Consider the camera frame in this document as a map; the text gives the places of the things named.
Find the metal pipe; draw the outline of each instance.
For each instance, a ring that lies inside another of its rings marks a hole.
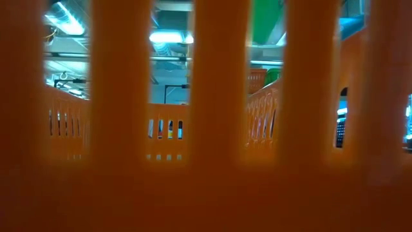
[[[44,54],[44,59],[47,61],[78,61],[78,62],[88,62],[89,55],[86,53],[58,53],[58,52],[46,52]],[[191,57],[164,57],[164,56],[150,56],[150,61],[181,61],[187,62],[192,61]],[[283,61],[281,60],[272,60],[272,61],[259,61],[251,60],[251,64],[258,65],[273,65],[273,66],[282,66]]]

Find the ceiling light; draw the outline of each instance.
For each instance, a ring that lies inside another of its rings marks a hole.
[[[51,11],[54,12],[54,14],[47,14],[45,17],[64,33],[68,35],[82,35],[84,33],[85,29],[83,26],[62,3],[56,3]]]
[[[346,118],[337,119],[336,122],[344,122]]]
[[[185,38],[185,43],[191,44],[194,42],[193,36],[191,34],[188,34]]]
[[[80,57],[80,58],[87,58],[88,55],[85,53],[59,53],[60,56],[65,57]]]
[[[153,32],[150,37],[153,43],[182,43],[183,38],[180,32]]]
[[[283,65],[283,61],[250,61],[250,63],[259,65]]]
[[[344,115],[347,112],[348,112],[347,108],[342,108],[342,109],[337,110],[338,115]]]

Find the ventilation duct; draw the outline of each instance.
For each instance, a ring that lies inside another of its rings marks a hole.
[[[156,54],[161,57],[170,57],[175,55],[167,43],[153,43],[153,48],[156,51]],[[164,70],[181,70],[182,68],[185,68],[183,65],[184,63],[179,62],[157,62],[156,68]]]
[[[86,30],[66,5],[66,2],[63,3],[60,1],[52,4],[48,12],[44,15],[45,18],[68,35],[84,34]]]

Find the orange crate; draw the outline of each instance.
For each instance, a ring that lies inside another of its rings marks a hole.
[[[250,74],[247,77],[248,82],[248,93],[256,93],[263,88],[263,83],[265,81],[266,70],[264,68],[251,68]]]

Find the ceiling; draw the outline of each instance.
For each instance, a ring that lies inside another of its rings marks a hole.
[[[50,0],[50,3],[55,3],[53,8],[49,8],[47,15],[51,15],[56,11],[56,4],[62,4],[70,14],[81,24],[84,33],[81,35],[68,35],[62,30],[57,30],[53,35],[53,41],[45,46],[46,56],[44,67],[46,70],[47,83],[53,83],[54,79],[58,79],[64,72],[68,75],[68,79],[88,79],[88,52],[89,52],[89,0],[62,0],[61,3],[56,3],[59,0]],[[342,16],[352,18],[361,15],[359,9],[354,9],[353,5],[359,5],[359,1],[363,0],[347,0],[343,2]],[[152,11],[152,30],[154,32],[162,30],[173,30],[181,32],[182,35],[188,35],[188,18],[192,10],[191,0],[157,0]],[[250,57],[257,61],[281,61],[283,56],[283,46],[279,45],[281,40],[286,41],[284,14],[280,14],[275,26],[271,29],[264,44],[253,44],[250,48]],[[49,17],[44,18],[45,24],[53,24]],[[159,44],[153,43],[152,56],[170,56],[170,57],[185,57],[187,56],[186,46],[180,43],[166,43],[163,47],[158,47]],[[152,96],[151,102],[159,102],[160,96],[164,95],[164,86],[167,84],[185,84],[187,81],[187,65],[185,62],[165,62],[151,61],[152,68]],[[72,90],[80,89],[82,92],[79,97],[88,99],[88,87],[85,84],[67,83]],[[168,103],[181,103],[187,100],[186,90],[173,90],[168,94]]]

